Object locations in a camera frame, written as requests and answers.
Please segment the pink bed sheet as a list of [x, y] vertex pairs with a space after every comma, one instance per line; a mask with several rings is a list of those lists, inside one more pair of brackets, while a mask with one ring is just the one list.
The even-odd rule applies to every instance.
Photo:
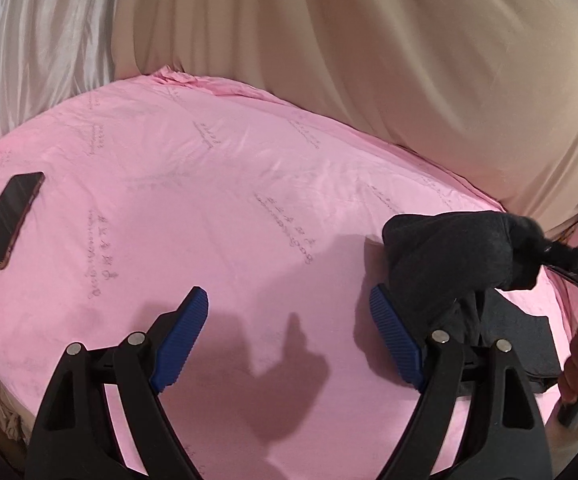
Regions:
[[494, 208], [333, 120], [173, 72], [0, 141], [0, 193], [38, 170], [0, 271], [0, 381], [36, 410], [70, 342], [116, 344], [200, 286], [208, 322], [163, 404], [208, 479], [373, 478], [417, 400], [368, 311], [382, 226]]

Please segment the silver satin curtain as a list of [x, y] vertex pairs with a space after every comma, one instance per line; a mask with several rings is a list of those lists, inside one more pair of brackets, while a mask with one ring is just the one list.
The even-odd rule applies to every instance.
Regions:
[[117, 0], [0, 0], [0, 139], [114, 78]]

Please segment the black smartphone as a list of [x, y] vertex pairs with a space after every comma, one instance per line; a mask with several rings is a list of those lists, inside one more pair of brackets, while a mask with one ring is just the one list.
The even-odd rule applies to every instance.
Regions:
[[24, 219], [45, 181], [42, 171], [12, 176], [0, 195], [0, 270], [6, 268]]

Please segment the dark grey pants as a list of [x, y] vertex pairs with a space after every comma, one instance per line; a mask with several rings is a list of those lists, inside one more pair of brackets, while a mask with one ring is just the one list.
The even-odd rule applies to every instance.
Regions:
[[467, 346], [507, 339], [534, 392], [556, 384], [548, 318], [505, 296], [537, 284], [546, 240], [535, 221], [495, 211], [398, 214], [382, 240], [388, 279], [371, 292], [370, 311], [405, 382], [423, 384], [426, 342], [443, 330]]

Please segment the beige curtain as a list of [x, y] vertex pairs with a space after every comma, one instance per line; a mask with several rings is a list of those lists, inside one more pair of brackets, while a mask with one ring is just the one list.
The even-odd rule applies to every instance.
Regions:
[[578, 0], [118, 0], [118, 78], [239, 80], [578, 220]]

